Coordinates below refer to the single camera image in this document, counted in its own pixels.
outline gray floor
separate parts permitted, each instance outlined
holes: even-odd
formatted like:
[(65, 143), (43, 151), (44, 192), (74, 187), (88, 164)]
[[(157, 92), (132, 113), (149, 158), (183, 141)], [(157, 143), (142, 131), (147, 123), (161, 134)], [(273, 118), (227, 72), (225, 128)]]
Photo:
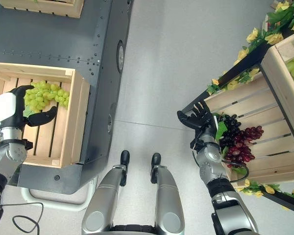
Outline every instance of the gray floor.
[[(120, 193), (115, 224), (153, 224), (156, 188), (149, 181), (149, 171), (152, 154), (159, 152), (180, 190), (186, 234), (214, 233), (210, 198), (189, 149), (194, 133), (178, 122), (176, 111), (233, 65), (246, 35), (260, 26), (271, 3), (135, 0), (110, 157), (100, 176), (119, 162), (122, 150), (129, 150), (128, 180)], [(281, 187), (292, 191), (294, 183)], [(84, 194), (83, 188), (72, 197), (58, 198), (80, 202)], [(294, 212), (266, 198), (242, 197), (261, 234), (294, 235)], [(3, 200), (22, 202), (20, 189), (7, 187)], [(19, 213), (36, 218), (39, 210), (6, 208), (0, 235), (22, 234), (11, 222)], [(41, 234), (80, 234), (83, 214), (46, 209)]]

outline wooden crate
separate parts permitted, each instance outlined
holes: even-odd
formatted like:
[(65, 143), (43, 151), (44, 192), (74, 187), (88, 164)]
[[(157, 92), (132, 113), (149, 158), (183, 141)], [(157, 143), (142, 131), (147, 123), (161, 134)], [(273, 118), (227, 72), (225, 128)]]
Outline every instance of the wooden crate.
[(80, 18), (84, 0), (0, 0), (5, 8)]
[[(255, 80), (205, 100), (212, 112), (238, 115), (241, 129), (261, 125), (265, 131), (251, 146), (255, 159), (247, 163), (249, 179), (260, 183), (294, 181), (294, 137), (261, 73)], [(227, 169), (231, 180), (241, 177)], [(233, 184), (241, 187), (244, 182)]]
[(294, 34), (272, 46), (261, 66), (294, 129), (294, 81), (285, 65), (293, 58)]
[(58, 107), (56, 118), (39, 127), (26, 126), (24, 139), (33, 142), (24, 164), (63, 168), (79, 162), (90, 85), (74, 69), (0, 63), (0, 94), (44, 80), (70, 91), (68, 109)]

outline black cable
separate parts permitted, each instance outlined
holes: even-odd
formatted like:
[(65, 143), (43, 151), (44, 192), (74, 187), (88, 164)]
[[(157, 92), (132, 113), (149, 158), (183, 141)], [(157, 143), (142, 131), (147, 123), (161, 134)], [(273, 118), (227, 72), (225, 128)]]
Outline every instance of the black cable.
[(242, 177), (242, 178), (240, 178), (240, 179), (238, 179), (238, 180), (232, 180), (232, 181), (230, 181), (230, 183), (236, 183), (236, 182), (242, 181), (242, 180), (246, 179), (246, 178), (249, 176), (249, 169), (248, 169), (247, 166), (245, 166), (245, 165), (243, 165), (243, 164), (240, 164), (240, 163), (232, 163), (232, 162), (228, 162), (228, 161), (223, 160), (223, 159), (222, 159), (222, 162), (223, 162), (223, 163), (227, 163), (227, 164), (232, 164), (232, 165), (242, 166), (242, 167), (244, 167), (244, 168), (246, 169), (246, 174), (245, 174), (244, 177)]
[[(24, 216), (24, 215), (16, 215), (14, 217), (12, 217), (12, 222), (14, 224), (15, 227), (17, 227), (20, 231), (22, 231), (23, 233), (29, 234), (32, 231), (34, 231), (35, 228), (37, 228), (37, 235), (40, 234), (40, 228), (39, 228), (39, 221), (41, 219), (41, 217), (43, 216), (43, 212), (44, 212), (44, 204), (42, 204), (41, 202), (31, 202), (31, 203), (21, 203), (21, 204), (4, 204), (1, 205), (1, 207), (7, 207), (7, 206), (22, 206), (22, 205), (31, 205), (31, 204), (40, 204), (41, 205), (41, 213), (40, 216), (38, 218), (37, 221), (33, 220), (32, 218), (28, 217), (28, 216)], [(32, 222), (35, 226), (32, 228), (32, 230), (30, 231), (26, 231), (24, 229), (22, 229), (15, 221), (15, 218), (24, 218), (29, 220), (30, 222)]]
[[(192, 151), (192, 154), (193, 154), (193, 158), (194, 158), (194, 160), (195, 160), (196, 165), (200, 168), (199, 163), (197, 162), (197, 159), (196, 159), (196, 157), (195, 157), (195, 153), (194, 153), (194, 151)], [(236, 182), (242, 181), (242, 180), (246, 179), (246, 178), (249, 176), (249, 169), (248, 169), (247, 166), (245, 166), (245, 165), (243, 165), (243, 164), (240, 164), (240, 163), (232, 163), (232, 162), (228, 162), (228, 161), (223, 160), (223, 159), (222, 159), (221, 161), (222, 161), (223, 163), (227, 163), (227, 164), (232, 164), (232, 165), (242, 166), (242, 167), (244, 167), (244, 168), (246, 169), (246, 174), (245, 174), (244, 177), (242, 177), (242, 178), (240, 178), (240, 179), (238, 179), (238, 180), (231, 180), (230, 183), (236, 183)]]

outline metal base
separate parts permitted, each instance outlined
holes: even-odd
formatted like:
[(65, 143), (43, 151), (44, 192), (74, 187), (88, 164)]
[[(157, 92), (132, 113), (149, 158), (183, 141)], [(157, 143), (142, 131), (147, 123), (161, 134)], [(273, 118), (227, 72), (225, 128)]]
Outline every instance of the metal base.
[(132, 3), (85, 0), (80, 19), (0, 5), (0, 62), (73, 68), (91, 84), (80, 163), (23, 165), (11, 184), (72, 194), (105, 167), (121, 81), (117, 49), (119, 41), (126, 45)]

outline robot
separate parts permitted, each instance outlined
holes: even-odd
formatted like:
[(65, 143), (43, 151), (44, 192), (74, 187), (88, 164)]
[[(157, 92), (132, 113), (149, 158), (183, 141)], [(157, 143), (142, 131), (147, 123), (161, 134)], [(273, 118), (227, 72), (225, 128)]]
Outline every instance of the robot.
[[(32, 143), (22, 139), (25, 125), (37, 126), (56, 116), (56, 107), (47, 112), (23, 117), (24, 95), (32, 86), (21, 86), (0, 95), (0, 199), (5, 185), (17, 167), (26, 159)], [(195, 130), (191, 148), (196, 149), (194, 160), (199, 174), (212, 198), (212, 221), (217, 235), (257, 235), (255, 220), (232, 187), (221, 164), (220, 147), (215, 141), (216, 118), (205, 104), (196, 104), (194, 114), (187, 116), (177, 112), (179, 120)], [(151, 183), (157, 184), (155, 225), (113, 225), (119, 187), (126, 185), (130, 154), (123, 151), (119, 165), (105, 175), (96, 189), (85, 212), (81, 233), (83, 235), (183, 235), (184, 214), (175, 180), (161, 164), (161, 156), (155, 153), (151, 160)], [(0, 206), (0, 218), (3, 209)]]

